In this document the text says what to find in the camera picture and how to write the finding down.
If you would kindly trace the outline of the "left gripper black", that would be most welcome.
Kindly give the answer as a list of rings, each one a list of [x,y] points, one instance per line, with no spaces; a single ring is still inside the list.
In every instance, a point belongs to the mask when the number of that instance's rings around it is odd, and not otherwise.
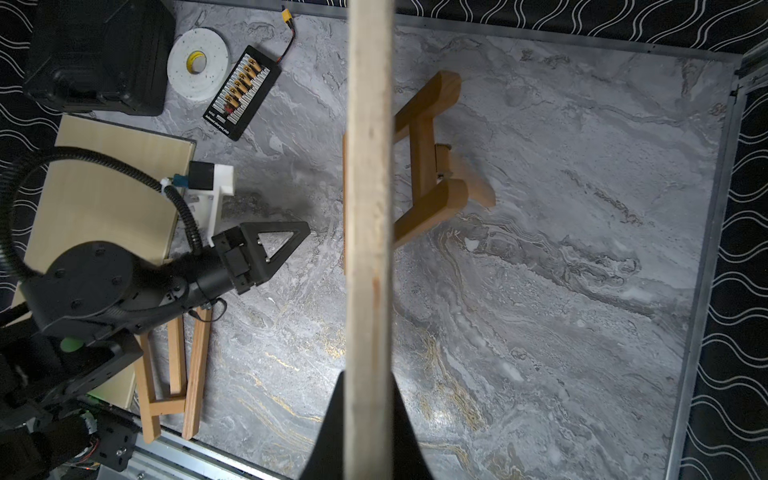
[[[307,222],[247,222],[214,236],[199,255],[179,258],[185,301],[206,303],[271,279],[310,233]]]

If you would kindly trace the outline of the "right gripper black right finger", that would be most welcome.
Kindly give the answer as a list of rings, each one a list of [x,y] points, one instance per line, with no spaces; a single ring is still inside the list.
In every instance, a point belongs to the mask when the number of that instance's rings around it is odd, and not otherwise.
[[[392,478],[394,480],[432,480],[433,476],[419,447],[393,373],[390,374],[390,379],[393,396]]]

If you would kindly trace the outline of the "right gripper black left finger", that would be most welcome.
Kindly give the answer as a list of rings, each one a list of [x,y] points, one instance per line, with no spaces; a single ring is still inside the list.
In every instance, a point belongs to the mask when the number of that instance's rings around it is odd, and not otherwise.
[[[344,374],[336,381],[321,428],[300,480],[344,478]]]

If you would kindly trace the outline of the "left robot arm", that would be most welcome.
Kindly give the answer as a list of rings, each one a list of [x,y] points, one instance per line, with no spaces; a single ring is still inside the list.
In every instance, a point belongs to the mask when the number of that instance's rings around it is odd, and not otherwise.
[[[304,222],[243,223],[161,266],[90,241],[43,273],[3,245],[24,301],[1,316],[2,477],[42,479],[87,448],[66,403],[138,360],[139,335],[270,280],[308,233]]]

